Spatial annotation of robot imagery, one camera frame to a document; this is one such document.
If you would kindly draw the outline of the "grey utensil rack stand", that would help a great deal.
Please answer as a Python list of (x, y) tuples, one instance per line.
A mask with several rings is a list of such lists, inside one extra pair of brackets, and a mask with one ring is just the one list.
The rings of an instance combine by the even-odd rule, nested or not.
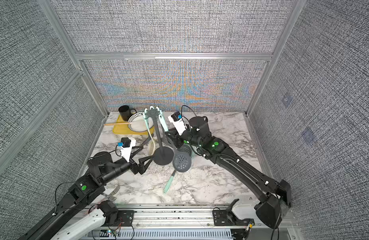
[(144, 110), (142, 116), (151, 141), (154, 142), (149, 126), (149, 119), (151, 119), (153, 122), (154, 133), (157, 137), (158, 145), (156, 145), (156, 143), (153, 143), (153, 161), (159, 166), (169, 165), (173, 160), (174, 152), (171, 148), (164, 146), (162, 143), (162, 137), (159, 128), (163, 130), (163, 133), (165, 133), (165, 130), (168, 130), (162, 111), (159, 109), (159, 107), (150, 106), (149, 108), (146, 108)]

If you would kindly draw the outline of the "grey skimmer back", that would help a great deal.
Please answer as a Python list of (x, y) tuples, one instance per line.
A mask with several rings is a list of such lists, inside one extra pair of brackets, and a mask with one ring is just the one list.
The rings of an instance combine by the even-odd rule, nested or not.
[[(165, 130), (165, 132), (170, 132), (171, 134), (177, 132), (175, 127), (173, 130)], [(191, 155), (188, 152), (179, 151), (179, 149), (173, 149), (173, 167), (177, 172), (184, 173), (187, 172), (191, 167)]]

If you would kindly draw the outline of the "cream skimmer mint handle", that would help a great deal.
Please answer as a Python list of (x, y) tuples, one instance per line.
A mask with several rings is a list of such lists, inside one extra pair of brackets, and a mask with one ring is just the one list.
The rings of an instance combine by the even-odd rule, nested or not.
[(174, 179), (175, 174), (176, 174), (176, 170), (174, 170), (174, 171), (172, 172), (172, 174), (170, 175), (170, 178), (169, 178), (169, 180), (167, 181), (167, 183), (166, 183), (166, 185), (165, 185), (165, 187), (164, 187), (164, 189), (163, 189), (163, 193), (164, 193), (164, 194), (166, 194), (166, 193), (169, 191), (170, 186), (171, 186), (171, 184), (172, 184), (172, 182), (173, 182), (173, 179)]

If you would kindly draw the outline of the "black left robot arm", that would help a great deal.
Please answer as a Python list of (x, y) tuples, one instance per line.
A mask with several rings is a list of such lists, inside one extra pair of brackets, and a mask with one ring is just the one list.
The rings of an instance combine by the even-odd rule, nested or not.
[(50, 240), (76, 214), (101, 195), (107, 183), (127, 171), (132, 171), (135, 175), (144, 174), (153, 158), (154, 156), (141, 158), (139, 163), (133, 159), (126, 161), (124, 158), (113, 162), (109, 152), (97, 153), (88, 160), (85, 174), (73, 182), (62, 199), (55, 203), (55, 207), (20, 239)]

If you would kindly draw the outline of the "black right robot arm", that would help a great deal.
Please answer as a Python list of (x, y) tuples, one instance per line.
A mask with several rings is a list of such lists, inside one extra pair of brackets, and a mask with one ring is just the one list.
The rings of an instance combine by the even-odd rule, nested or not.
[(259, 200), (254, 207), (257, 217), (273, 230), (279, 227), (291, 208), (291, 186), (287, 181), (276, 181), (246, 162), (224, 140), (211, 133), (206, 116), (195, 116), (185, 124), (183, 115), (175, 112), (168, 116), (168, 121), (174, 126), (165, 130), (169, 144), (177, 150), (186, 146), (191, 154), (234, 175)]

